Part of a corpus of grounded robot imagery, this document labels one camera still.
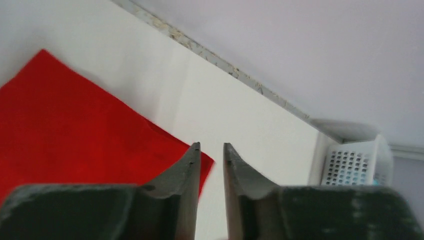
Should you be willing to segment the red t-shirt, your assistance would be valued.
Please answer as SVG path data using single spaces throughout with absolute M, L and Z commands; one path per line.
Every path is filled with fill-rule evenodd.
M 26 184 L 143 185 L 189 145 L 40 50 L 0 89 L 0 198 Z

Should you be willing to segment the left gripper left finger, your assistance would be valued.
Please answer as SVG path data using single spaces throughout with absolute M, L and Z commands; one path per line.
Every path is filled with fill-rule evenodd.
M 3 240 L 193 240 L 201 145 L 143 185 L 27 184 L 0 209 Z

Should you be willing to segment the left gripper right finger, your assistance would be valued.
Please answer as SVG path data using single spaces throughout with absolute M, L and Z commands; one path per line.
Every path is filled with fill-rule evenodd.
M 231 240 L 421 240 L 424 231 L 396 191 L 383 186 L 278 185 L 223 145 Z

